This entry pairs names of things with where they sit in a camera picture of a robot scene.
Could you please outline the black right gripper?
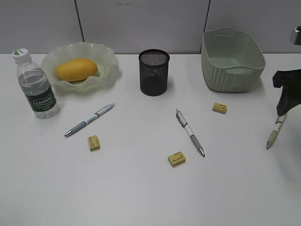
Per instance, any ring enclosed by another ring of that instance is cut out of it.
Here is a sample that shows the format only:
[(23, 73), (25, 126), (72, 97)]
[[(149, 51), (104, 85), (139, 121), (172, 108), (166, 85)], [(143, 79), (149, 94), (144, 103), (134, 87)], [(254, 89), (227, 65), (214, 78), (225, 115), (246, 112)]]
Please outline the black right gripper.
[(301, 69), (277, 71), (272, 78), (275, 88), (282, 87), (277, 105), (277, 115), (283, 116), (292, 108), (301, 104)]

